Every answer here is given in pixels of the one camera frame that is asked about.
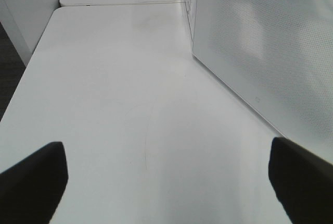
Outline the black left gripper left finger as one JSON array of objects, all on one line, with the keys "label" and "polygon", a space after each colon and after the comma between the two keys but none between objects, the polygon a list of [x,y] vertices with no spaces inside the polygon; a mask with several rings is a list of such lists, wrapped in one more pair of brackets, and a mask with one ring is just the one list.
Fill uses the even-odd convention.
[{"label": "black left gripper left finger", "polygon": [[50,223],[68,183],[62,142],[50,142],[1,173],[1,223]]}]

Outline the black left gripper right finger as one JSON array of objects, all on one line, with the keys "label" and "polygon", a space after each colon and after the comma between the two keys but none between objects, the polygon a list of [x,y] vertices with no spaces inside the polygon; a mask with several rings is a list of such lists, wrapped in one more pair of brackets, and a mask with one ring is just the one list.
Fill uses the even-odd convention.
[{"label": "black left gripper right finger", "polygon": [[332,164],[289,139],[275,137],[268,178],[292,223],[332,223]]}]

